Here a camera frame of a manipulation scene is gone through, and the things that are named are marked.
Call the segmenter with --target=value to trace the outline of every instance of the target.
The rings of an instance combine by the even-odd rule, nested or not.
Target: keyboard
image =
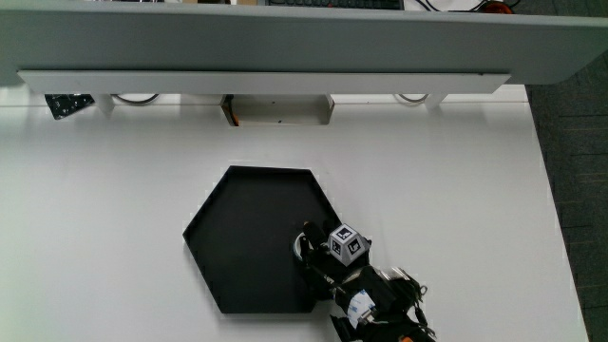
[[[266,6],[315,8],[403,10],[403,0],[266,0]]]

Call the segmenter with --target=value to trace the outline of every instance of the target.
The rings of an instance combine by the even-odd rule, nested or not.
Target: white sticker
[[[365,290],[361,290],[358,294],[355,294],[351,299],[349,309],[346,311],[346,317],[349,318],[352,327],[356,329],[357,324],[359,323],[359,317],[373,309],[374,306],[376,306],[376,304],[371,300],[370,295],[365,292]]]

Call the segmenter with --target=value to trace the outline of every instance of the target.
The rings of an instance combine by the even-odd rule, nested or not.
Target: wire
[[[404,95],[404,94],[397,94],[397,95],[399,95],[400,98],[406,100],[407,102],[411,102],[413,104],[423,103],[428,97],[428,94],[425,94],[425,96],[421,97],[420,99],[410,99],[410,98],[406,97],[406,95]]]
[[[424,2],[422,2],[421,0],[416,0],[416,2],[417,2],[417,3],[418,3],[420,6],[424,7],[424,8],[425,8],[425,10],[431,11],[431,10],[430,10],[430,8],[428,8],[428,7],[427,7],[427,5],[425,5],[425,3],[424,3]]]
[[[482,2],[480,2],[479,4],[477,4],[477,6],[475,6],[474,8],[470,9],[470,11],[478,10],[481,6],[483,6],[488,1],[489,0],[482,0]]]
[[[126,98],[123,98],[121,96],[119,96],[118,94],[112,94],[112,96],[114,96],[115,98],[121,100],[122,102],[126,103],[126,104],[130,104],[130,105],[147,105],[149,103],[151,103],[152,101],[154,101],[156,98],[159,97],[159,94],[154,94],[152,97],[145,99],[145,100],[141,100],[141,101],[133,101],[133,100],[127,100]]]
[[[426,1],[427,1],[427,5],[428,5],[430,8],[434,9],[435,11],[440,11],[440,10],[436,9],[434,6],[432,6],[432,5],[431,5],[431,3],[430,3],[430,1],[428,1],[428,0],[426,0]]]

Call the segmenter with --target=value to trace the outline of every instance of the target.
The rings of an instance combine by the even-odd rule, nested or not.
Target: gray carpet
[[[522,0],[516,12],[608,17],[608,0]],[[565,82],[526,90],[589,340],[606,342],[608,53]]]

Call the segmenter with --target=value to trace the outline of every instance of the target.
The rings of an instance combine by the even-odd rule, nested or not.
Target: black hexagonal tray
[[[292,252],[306,220],[340,224],[310,170],[228,168],[183,233],[220,311],[313,309]]]

